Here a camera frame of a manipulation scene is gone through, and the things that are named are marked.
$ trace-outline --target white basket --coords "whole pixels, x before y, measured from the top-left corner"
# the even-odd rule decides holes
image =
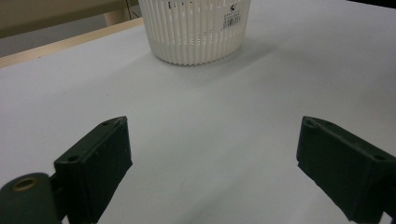
[[[194,65],[224,58],[241,46],[250,0],[139,0],[153,53]]]

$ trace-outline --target wooden table edge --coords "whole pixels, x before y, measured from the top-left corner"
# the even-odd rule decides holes
[[[7,67],[16,63],[23,63],[35,58],[43,57],[51,53],[58,52],[63,49],[68,49],[107,35],[112,35],[115,34],[116,32],[120,32],[142,24],[143,24],[143,19],[139,18],[132,21],[126,21],[120,24],[108,26],[106,28],[92,31],[84,35],[77,35],[35,49],[28,49],[23,52],[11,54],[6,57],[0,58],[0,68]]]

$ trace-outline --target hole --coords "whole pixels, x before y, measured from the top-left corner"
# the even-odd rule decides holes
[[[310,128],[310,129],[316,129],[318,127],[318,125],[314,121],[312,121],[310,119],[305,122],[305,126]]]
[[[385,157],[380,156],[380,155],[374,155],[374,158],[376,158],[379,161],[384,161],[385,160]]]
[[[68,161],[76,161],[76,160],[78,160],[78,156],[69,157],[69,158],[67,158],[67,160]]]
[[[14,191],[24,191],[30,189],[37,183],[37,179],[33,177],[26,177],[18,181],[12,188]]]

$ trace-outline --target white table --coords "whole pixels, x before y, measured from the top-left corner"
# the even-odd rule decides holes
[[[253,0],[216,63],[155,58],[144,26],[0,69],[0,183],[126,115],[134,166],[100,223],[348,223],[298,167],[303,115],[396,155],[396,10]],[[389,223],[384,217],[381,223]]]

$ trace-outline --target sticker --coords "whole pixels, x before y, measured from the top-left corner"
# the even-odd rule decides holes
[[[218,17],[216,30],[223,31],[241,23],[243,18],[242,14],[245,8],[245,2],[246,1],[240,1],[220,8],[219,13],[217,13]]]

